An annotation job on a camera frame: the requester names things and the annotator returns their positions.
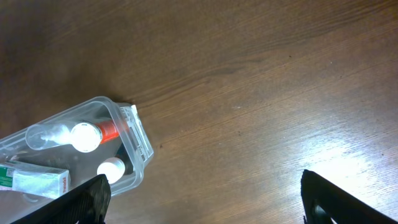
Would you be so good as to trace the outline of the black bottle white cap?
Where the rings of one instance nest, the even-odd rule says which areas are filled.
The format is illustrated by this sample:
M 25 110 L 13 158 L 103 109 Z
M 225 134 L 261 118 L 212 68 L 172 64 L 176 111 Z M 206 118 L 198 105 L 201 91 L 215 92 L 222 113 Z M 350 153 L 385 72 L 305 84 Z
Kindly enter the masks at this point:
M 124 145 L 120 145 L 113 157 L 103 161 L 97 168 L 97 174 L 104 174 L 109 184 L 114 184 L 125 175 L 134 173 L 134 166 Z

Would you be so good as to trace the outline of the white green medicine box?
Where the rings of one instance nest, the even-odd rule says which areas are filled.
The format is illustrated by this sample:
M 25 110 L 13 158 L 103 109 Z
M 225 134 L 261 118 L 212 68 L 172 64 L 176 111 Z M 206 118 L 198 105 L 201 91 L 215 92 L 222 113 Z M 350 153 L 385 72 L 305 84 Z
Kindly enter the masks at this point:
M 66 169 L 38 166 L 20 161 L 1 163 L 1 190 L 57 199 L 69 192 Z

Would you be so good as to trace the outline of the orange bottle white cap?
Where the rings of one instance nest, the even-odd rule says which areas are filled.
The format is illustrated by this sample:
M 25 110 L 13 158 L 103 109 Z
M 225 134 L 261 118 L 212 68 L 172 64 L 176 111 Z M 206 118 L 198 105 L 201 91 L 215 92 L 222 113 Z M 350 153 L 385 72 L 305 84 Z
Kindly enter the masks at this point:
M 112 119 L 82 121 L 70 131 L 70 144 L 79 152 L 89 153 L 118 137 L 119 132 Z

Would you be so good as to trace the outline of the clear sanitizer bottle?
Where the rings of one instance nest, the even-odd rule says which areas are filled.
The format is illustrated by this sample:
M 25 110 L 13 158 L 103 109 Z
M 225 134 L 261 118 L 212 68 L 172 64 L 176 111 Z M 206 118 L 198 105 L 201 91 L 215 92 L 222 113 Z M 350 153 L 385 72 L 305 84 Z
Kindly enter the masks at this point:
M 72 121 L 34 124 L 25 133 L 27 145 L 36 151 L 70 144 L 71 131 L 76 125 Z

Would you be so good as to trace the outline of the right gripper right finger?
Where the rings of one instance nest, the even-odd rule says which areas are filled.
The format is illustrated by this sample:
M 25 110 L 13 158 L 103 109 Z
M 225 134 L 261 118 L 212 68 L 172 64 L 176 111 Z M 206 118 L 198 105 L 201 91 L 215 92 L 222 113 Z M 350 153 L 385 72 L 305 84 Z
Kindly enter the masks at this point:
M 306 169 L 301 178 L 301 197 L 305 224 L 397 224 L 397 221 L 358 200 L 316 172 Z

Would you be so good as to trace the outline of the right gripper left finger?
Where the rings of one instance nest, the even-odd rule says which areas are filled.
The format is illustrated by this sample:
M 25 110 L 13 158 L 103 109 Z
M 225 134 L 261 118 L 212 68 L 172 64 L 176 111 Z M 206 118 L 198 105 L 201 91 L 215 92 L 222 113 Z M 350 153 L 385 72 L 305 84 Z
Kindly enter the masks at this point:
M 110 200 L 110 185 L 100 174 L 13 224 L 104 224 Z

